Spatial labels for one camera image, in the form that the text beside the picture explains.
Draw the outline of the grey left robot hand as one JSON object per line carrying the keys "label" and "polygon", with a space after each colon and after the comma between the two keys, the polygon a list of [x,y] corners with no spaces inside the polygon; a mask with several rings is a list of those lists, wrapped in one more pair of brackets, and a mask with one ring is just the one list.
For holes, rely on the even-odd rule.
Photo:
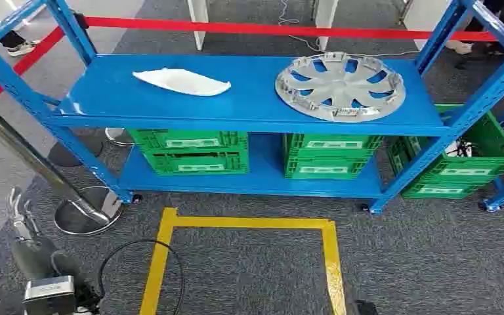
{"label": "grey left robot hand", "polygon": [[14,232],[12,255],[27,279],[73,276],[76,284],[85,282],[84,274],[69,253],[55,246],[37,227],[32,201],[22,197],[21,188],[12,187],[7,196],[7,210]]}

